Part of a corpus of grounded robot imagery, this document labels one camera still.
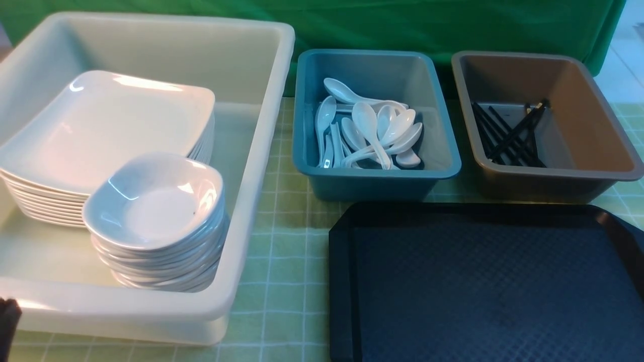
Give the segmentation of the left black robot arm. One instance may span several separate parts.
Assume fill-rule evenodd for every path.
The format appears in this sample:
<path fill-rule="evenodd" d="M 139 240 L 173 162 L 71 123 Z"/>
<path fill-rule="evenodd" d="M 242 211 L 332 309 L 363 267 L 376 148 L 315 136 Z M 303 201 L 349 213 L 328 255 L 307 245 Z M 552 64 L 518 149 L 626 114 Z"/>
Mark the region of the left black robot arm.
<path fill-rule="evenodd" d="M 22 310 L 14 299 L 1 298 L 1 361 L 8 361 Z"/>

